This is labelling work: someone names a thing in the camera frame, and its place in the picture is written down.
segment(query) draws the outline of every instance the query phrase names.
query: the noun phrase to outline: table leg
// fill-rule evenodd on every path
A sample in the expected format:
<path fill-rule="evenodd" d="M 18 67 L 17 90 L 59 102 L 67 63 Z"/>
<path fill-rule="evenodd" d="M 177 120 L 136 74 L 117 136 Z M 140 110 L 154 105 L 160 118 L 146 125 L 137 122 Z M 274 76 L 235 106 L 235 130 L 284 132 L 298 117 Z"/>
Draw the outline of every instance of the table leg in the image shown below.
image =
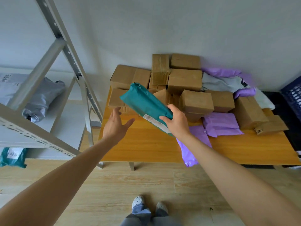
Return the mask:
<path fill-rule="evenodd" d="M 134 163 L 133 162 L 129 162 L 131 171 L 135 171 L 135 167 L 134 167 Z"/>

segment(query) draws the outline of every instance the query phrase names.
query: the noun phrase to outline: gray plastic mailer bag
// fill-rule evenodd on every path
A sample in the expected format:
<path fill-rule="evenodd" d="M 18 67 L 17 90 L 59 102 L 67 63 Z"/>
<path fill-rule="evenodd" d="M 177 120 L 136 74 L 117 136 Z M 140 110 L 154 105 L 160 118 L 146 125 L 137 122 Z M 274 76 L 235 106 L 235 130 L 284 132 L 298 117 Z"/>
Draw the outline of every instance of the gray plastic mailer bag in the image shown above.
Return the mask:
<path fill-rule="evenodd" d="M 0 103 L 7 105 L 27 77 L 27 74 L 0 73 Z M 22 115 L 34 123 L 41 121 L 45 117 L 50 103 L 64 90 L 64 82 L 52 82 L 50 79 L 44 78 L 23 109 Z"/>

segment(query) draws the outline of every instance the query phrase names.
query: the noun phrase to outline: right hand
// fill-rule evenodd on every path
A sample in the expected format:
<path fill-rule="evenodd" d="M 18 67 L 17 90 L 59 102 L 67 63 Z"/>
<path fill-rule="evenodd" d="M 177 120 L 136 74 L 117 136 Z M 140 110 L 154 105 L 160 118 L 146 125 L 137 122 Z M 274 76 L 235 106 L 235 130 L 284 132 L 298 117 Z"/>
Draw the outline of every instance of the right hand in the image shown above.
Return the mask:
<path fill-rule="evenodd" d="M 181 112 L 176 106 L 173 104 L 167 105 L 167 107 L 173 113 L 173 118 L 170 120 L 167 117 L 160 116 L 159 118 L 163 120 L 171 133 L 177 138 L 181 139 L 187 135 L 191 135 L 188 127 L 188 122 L 185 114 Z"/>

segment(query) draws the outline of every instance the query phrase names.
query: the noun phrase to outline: cardboard box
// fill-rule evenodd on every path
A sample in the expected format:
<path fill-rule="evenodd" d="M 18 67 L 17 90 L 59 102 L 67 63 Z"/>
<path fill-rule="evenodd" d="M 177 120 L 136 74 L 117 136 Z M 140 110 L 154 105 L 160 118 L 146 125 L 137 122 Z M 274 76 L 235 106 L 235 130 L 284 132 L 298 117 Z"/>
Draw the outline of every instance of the cardboard box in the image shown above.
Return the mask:
<path fill-rule="evenodd" d="M 183 90 L 201 91 L 202 71 L 170 69 L 168 92 L 181 95 Z"/>
<path fill-rule="evenodd" d="M 232 110 L 240 129 L 253 129 L 260 123 L 268 122 L 254 97 L 238 97 Z"/>
<path fill-rule="evenodd" d="M 186 112 L 184 112 L 184 113 L 185 113 L 187 120 L 192 123 L 198 122 L 200 120 L 200 118 L 204 116 L 203 114 L 186 113 Z"/>
<path fill-rule="evenodd" d="M 169 55 L 153 54 L 151 81 L 153 85 L 167 85 L 170 74 Z"/>
<path fill-rule="evenodd" d="M 121 107 L 120 112 L 126 114 L 137 114 L 134 110 L 132 110 L 126 103 L 124 103 L 120 96 L 123 95 L 127 90 L 125 89 L 112 89 L 111 96 L 109 99 L 109 108 L 115 109 L 116 107 Z"/>
<path fill-rule="evenodd" d="M 110 83 L 112 89 L 130 89 L 132 83 L 140 83 L 145 88 L 151 77 L 149 70 L 129 67 L 125 65 L 118 65 L 111 77 Z"/>
<path fill-rule="evenodd" d="M 213 112 L 227 113 L 235 108 L 232 92 L 213 90 L 206 90 L 205 92 L 211 93 L 214 106 Z"/>
<path fill-rule="evenodd" d="M 177 108 L 179 108 L 179 99 L 180 99 L 180 96 L 181 96 L 181 95 L 178 95 L 178 94 L 173 94 L 173 95 L 172 95 L 174 105 L 175 105 Z"/>
<path fill-rule="evenodd" d="M 162 102 L 164 105 L 173 104 L 173 97 L 166 89 L 154 93 L 153 95 L 156 98 L 158 98 L 159 101 Z"/>
<path fill-rule="evenodd" d="M 179 109 L 186 113 L 211 113 L 214 110 L 211 94 L 184 90 L 179 99 Z"/>
<path fill-rule="evenodd" d="M 187 70 L 200 70 L 201 58 L 195 55 L 186 54 L 172 54 L 171 55 L 171 68 L 187 69 Z"/>
<path fill-rule="evenodd" d="M 267 117 L 269 122 L 261 123 L 254 129 L 258 135 L 272 134 L 288 130 L 284 121 L 278 115 Z"/>
<path fill-rule="evenodd" d="M 152 78 L 152 74 L 150 75 L 150 83 L 148 85 L 148 90 L 149 92 L 151 92 L 152 94 L 156 93 L 156 92 L 159 92 L 161 90 L 164 90 L 166 89 L 166 85 L 153 85 L 151 83 L 151 78 Z"/>

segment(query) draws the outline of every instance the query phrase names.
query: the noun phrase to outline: gray jeans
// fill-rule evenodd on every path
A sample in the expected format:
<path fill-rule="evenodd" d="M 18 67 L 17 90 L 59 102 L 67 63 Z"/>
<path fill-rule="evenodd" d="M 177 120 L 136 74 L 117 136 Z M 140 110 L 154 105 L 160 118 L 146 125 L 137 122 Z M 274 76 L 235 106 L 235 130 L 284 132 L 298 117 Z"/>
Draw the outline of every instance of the gray jeans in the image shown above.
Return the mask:
<path fill-rule="evenodd" d="M 150 210 L 144 204 L 138 204 L 133 211 L 120 224 L 120 226 L 182 226 L 180 223 L 171 219 L 168 213 L 162 209 L 158 209 L 155 217 L 151 217 Z"/>

